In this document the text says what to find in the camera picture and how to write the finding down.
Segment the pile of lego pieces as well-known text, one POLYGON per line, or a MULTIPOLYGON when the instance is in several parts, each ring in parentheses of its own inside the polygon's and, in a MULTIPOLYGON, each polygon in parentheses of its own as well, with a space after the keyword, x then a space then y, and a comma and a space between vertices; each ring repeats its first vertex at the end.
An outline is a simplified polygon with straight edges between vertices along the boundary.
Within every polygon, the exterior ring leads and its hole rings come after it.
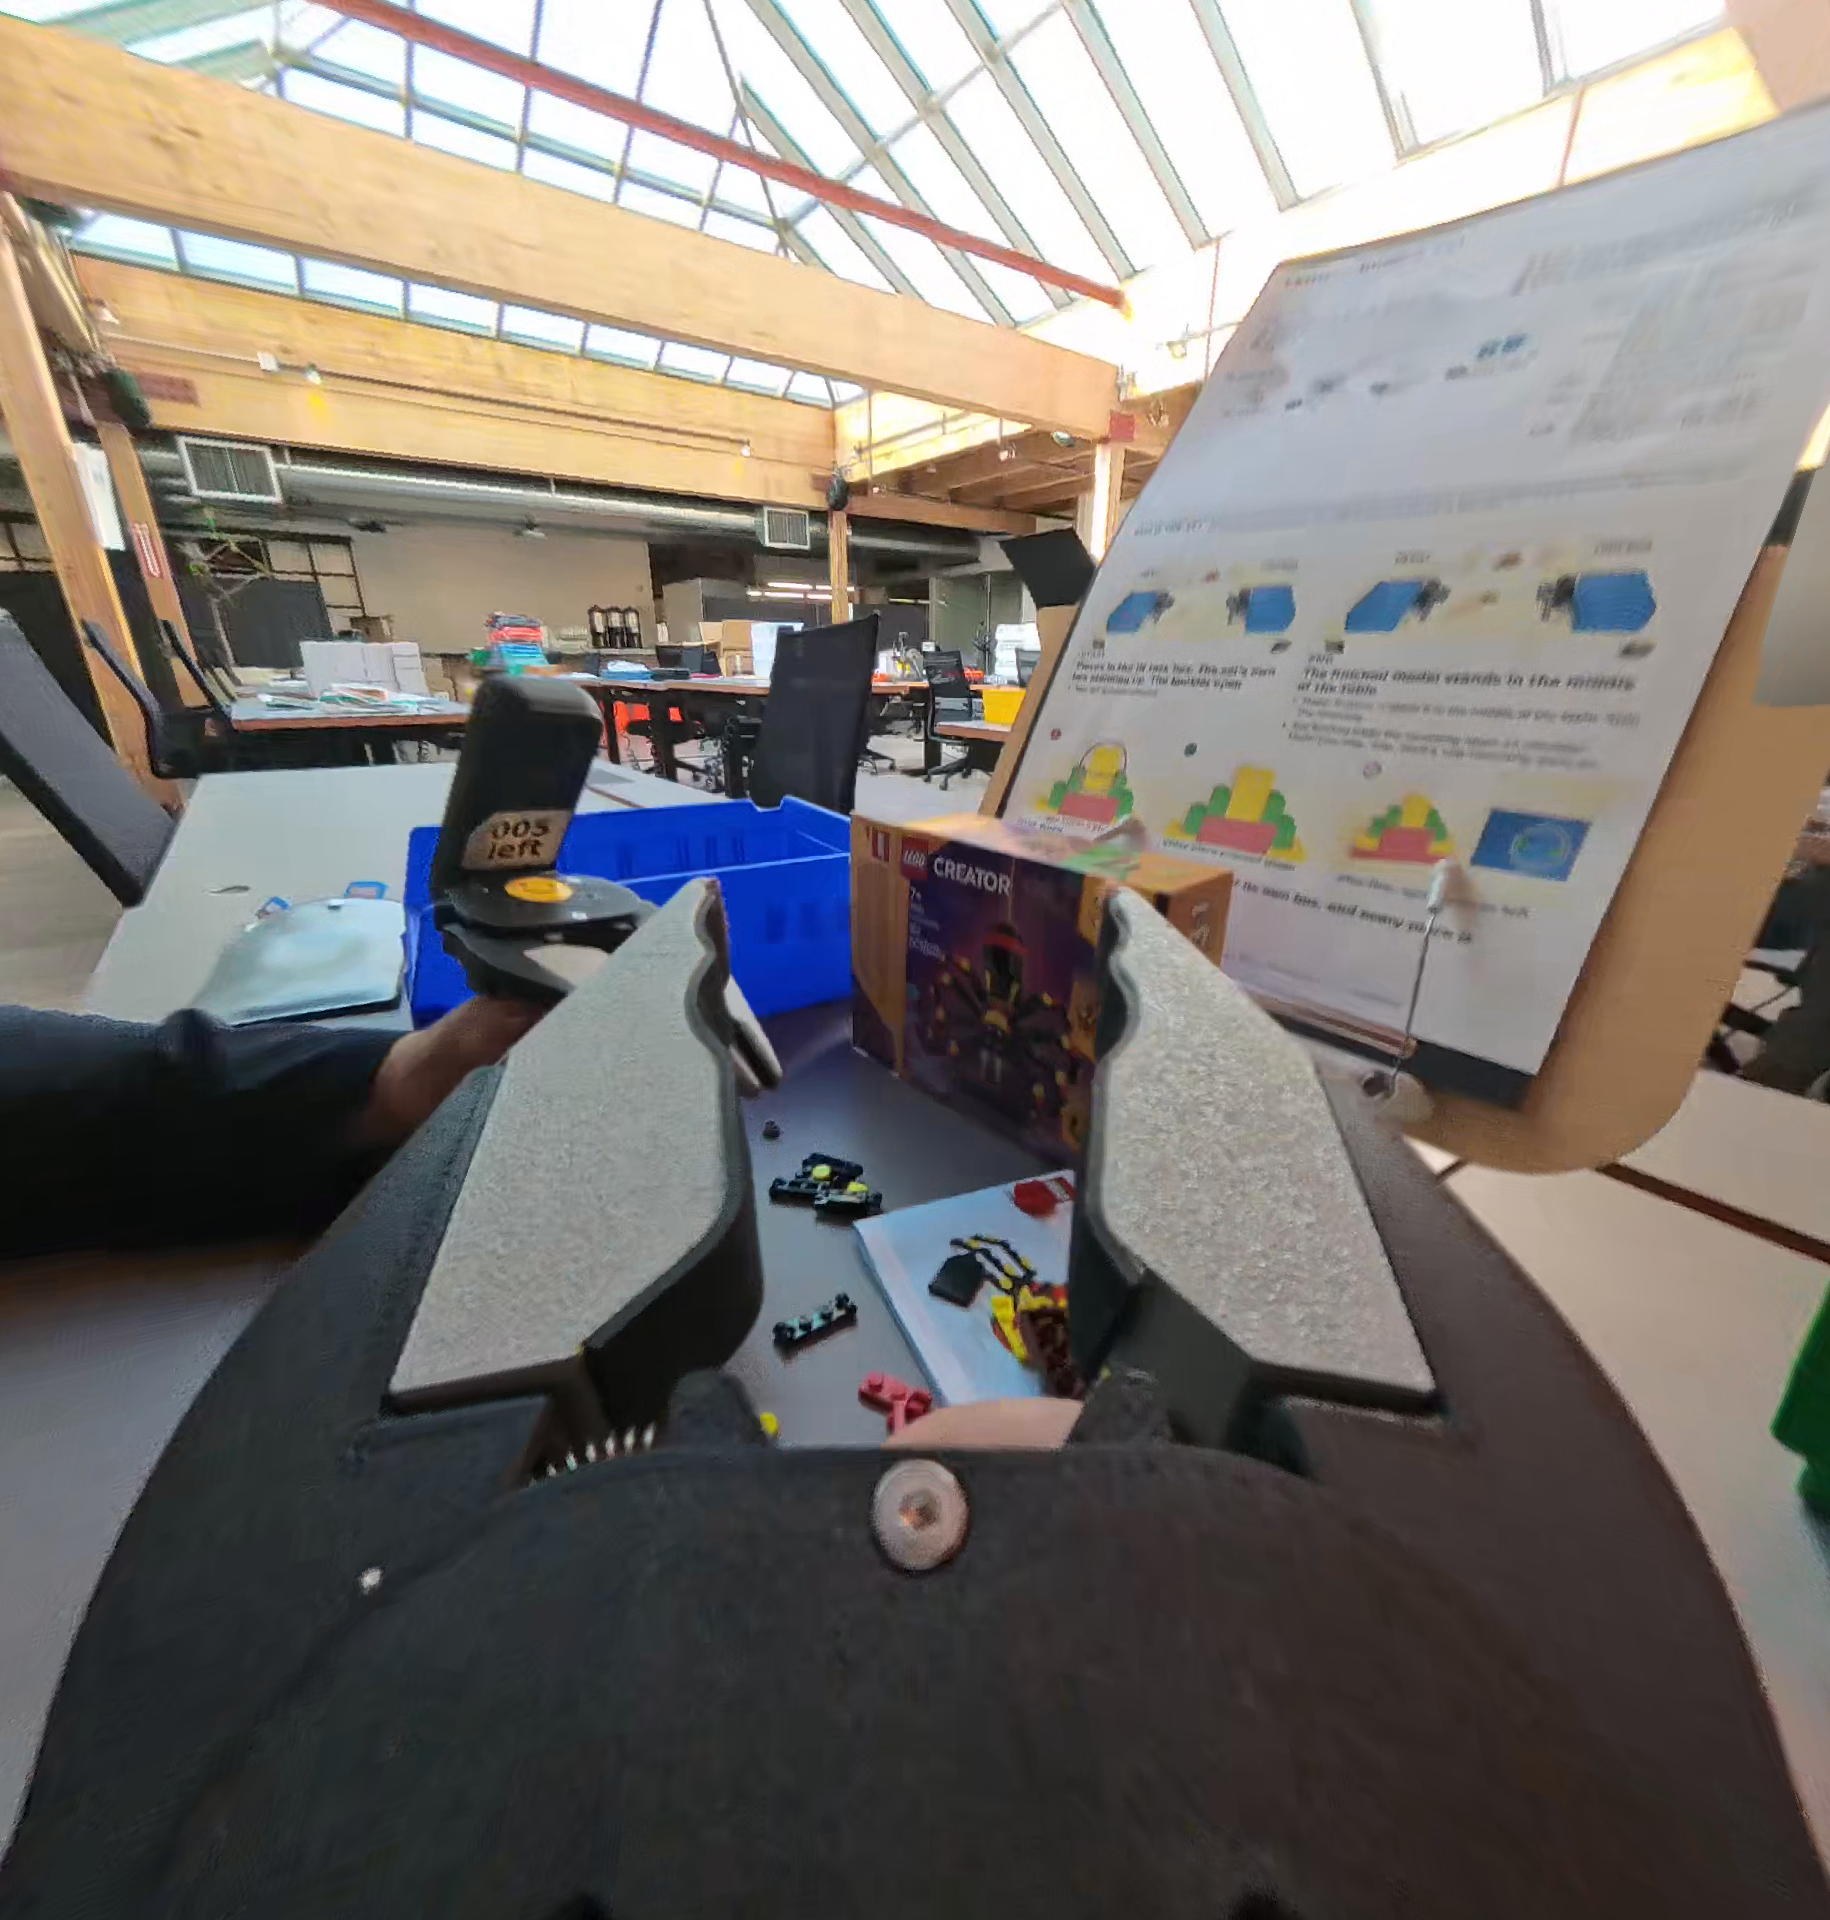
MULTIPOLYGON (((781 1357, 795 1358, 828 1344, 834 1335, 856 1331, 859 1307, 846 1293, 829 1302, 774 1323, 771 1342, 781 1357)), ((873 1371, 858 1381, 856 1401, 882 1418, 885 1436, 897 1436, 935 1413, 935 1395, 894 1373, 873 1371)))

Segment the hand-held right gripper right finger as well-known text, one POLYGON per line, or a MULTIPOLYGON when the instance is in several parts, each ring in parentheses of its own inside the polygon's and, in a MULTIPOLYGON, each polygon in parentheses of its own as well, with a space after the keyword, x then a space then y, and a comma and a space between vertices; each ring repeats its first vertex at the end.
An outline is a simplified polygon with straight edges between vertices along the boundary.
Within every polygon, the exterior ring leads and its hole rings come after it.
POLYGON ((1071 1357, 1137 1375, 1189 1444, 1310 1399, 1432 1413, 1438 1382, 1310 1057, 1148 900, 1095 945, 1094 1110, 1070 1252, 1071 1357))

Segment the blue plastic bin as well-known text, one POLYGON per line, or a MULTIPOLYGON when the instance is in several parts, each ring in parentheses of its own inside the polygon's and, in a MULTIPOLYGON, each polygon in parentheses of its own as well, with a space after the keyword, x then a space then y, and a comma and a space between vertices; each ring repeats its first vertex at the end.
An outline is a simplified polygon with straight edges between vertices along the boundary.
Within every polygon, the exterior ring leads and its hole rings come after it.
MULTIPOLYGON (((472 995, 433 928, 428 865, 438 826, 406 845, 406 1007, 417 1029, 472 995)), ((852 827, 784 802, 677 803, 574 815, 562 868, 604 877, 659 911, 688 882, 717 885, 733 981, 757 1016, 829 1003, 852 987, 852 827)))

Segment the person's left forearm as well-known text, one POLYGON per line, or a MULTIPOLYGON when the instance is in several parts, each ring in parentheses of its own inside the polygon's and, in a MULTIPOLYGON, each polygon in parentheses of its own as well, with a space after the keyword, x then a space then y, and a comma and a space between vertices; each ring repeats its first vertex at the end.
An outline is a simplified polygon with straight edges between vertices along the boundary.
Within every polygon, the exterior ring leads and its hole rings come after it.
POLYGON ((0 1261, 304 1237, 384 1160, 392 1037, 0 1006, 0 1261))

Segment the black wheeled office chair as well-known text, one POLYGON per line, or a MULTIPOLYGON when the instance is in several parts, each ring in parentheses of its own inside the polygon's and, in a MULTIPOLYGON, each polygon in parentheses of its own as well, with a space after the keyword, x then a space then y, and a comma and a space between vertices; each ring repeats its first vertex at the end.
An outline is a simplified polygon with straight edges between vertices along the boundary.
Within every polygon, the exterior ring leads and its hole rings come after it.
POLYGON ((923 653, 928 678, 928 714, 923 726, 923 781, 941 790, 964 773, 991 773, 999 763, 1005 738, 988 735, 976 706, 976 686, 960 651, 923 653))

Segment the lego set box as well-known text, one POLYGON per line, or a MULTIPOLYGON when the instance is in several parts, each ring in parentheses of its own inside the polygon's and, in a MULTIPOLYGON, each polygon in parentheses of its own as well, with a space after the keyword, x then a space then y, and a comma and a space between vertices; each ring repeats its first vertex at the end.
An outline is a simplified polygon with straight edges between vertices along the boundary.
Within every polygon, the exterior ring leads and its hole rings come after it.
POLYGON ((1091 1126, 1108 897, 1147 900, 1212 962, 1234 897, 1212 862, 978 812, 856 812, 852 850, 856 1045, 1058 1166, 1091 1126))

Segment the dark chair back panel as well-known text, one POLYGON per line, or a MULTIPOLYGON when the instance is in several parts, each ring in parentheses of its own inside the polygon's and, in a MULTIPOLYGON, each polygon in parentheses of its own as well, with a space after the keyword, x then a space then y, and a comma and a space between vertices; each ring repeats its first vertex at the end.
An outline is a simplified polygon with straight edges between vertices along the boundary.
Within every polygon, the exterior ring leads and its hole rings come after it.
POLYGON ((0 773, 124 909, 143 903, 174 837, 171 815, 12 621, 0 621, 0 773))

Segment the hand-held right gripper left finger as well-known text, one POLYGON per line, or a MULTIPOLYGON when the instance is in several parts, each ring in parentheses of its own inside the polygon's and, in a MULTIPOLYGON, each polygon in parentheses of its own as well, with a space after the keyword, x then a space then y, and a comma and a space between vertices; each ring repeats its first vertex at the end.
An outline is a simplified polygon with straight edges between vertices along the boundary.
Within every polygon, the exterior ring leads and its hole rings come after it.
POLYGON ((539 1395, 564 1437, 615 1443, 736 1357, 763 1276, 725 1003, 746 1001, 699 878, 510 1051, 391 1404, 539 1395))

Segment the scorpion cover instruction booklet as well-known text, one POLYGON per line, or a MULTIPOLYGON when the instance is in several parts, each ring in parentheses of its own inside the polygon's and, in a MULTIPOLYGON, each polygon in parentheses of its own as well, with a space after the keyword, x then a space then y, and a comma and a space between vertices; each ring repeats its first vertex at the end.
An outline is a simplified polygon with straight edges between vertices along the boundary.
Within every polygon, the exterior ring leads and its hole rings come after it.
MULTIPOLYGON (((1054 1174, 1076 1188, 1070 1170, 1025 1179, 1054 1174)), ((863 1263, 938 1404, 1079 1399, 1087 1390, 1071 1357, 1073 1203, 1032 1219, 1009 1200, 1019 1180, 883 1212, 858 1227, 863 1263), (976 1249, 993 1269, 969 1310, 928 1294, 959 1247, 976 1249)))

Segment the person's left hand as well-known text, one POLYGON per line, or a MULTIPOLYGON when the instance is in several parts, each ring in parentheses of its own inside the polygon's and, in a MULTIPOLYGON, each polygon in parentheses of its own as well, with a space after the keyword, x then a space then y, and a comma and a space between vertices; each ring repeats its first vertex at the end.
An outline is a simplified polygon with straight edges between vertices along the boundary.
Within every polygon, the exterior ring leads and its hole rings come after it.
POLYGON ((411 1138, 473 1071, 489 1070, 549 1014, 539 1001, 478 995, 395 1041, 375 1068, 349 1142, 387 1152, 411 1138))

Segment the black mesh office chair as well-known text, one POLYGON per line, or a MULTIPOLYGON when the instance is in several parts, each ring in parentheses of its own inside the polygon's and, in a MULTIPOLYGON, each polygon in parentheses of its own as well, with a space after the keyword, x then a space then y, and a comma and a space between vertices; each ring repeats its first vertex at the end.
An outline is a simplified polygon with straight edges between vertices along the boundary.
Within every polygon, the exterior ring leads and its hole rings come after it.
POLYGON ((746 760, 748 799, 763 807, 798 799, 853 812, 871 735, 878 632, 878 613, 868 613, 779 637, 746 760))

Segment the grey plastic pouch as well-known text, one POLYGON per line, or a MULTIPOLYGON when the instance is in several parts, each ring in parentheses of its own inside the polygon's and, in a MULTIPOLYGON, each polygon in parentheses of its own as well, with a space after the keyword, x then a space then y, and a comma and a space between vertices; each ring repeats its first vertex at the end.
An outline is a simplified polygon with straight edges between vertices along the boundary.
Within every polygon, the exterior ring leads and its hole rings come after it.
POLYGON ((224 948, 191 1007, 232 1026, 379 1014, 398 1006, 403 976, 403 904, 270 900, 224 948))

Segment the long work table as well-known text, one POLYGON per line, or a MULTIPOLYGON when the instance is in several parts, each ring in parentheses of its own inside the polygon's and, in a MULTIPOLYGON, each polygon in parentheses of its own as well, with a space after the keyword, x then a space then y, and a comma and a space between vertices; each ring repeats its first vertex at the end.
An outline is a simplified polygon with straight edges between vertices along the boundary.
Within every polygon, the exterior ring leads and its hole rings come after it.
MULTIPOLYGON (((728 728, 739 741, 759 728, 759 721, 736 717, 739 714, 759 712, 770 695, 771 684, 751 675, 725 678, 647 678, 647 679, 613 679, 598 675, 569 675, 571 684, 582 686, 601 710, 598 747, 612 765, 635 765, 631 758, 631 714, 642 708, 647 721, 647 768, 657 777, 679 781, 681 765, 677 757, 677 723, 695 728, 728 728)), ((933 717, 931 686, 922 679, 882 678, 871 679, 871 721, 878 717, 878 710, 902 703, 913 708, 928 723, 933 717)), ((723 747, 721 786, 726 799, 746 798, 748 763, 752 747, 723 747)))

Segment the black yellow lego subassembly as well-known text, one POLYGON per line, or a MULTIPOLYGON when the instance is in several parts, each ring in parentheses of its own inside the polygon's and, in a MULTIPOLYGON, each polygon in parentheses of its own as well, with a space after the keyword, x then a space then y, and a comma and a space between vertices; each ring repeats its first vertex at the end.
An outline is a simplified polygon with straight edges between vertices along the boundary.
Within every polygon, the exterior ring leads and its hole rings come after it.
POLYGON ((823 1219, 856 1222, 883 1210, 883 1193, 866 1179, 863 1164, 839 1156, 808 1156, 793 1174, 776 1177, 767 1195, 823 1219))

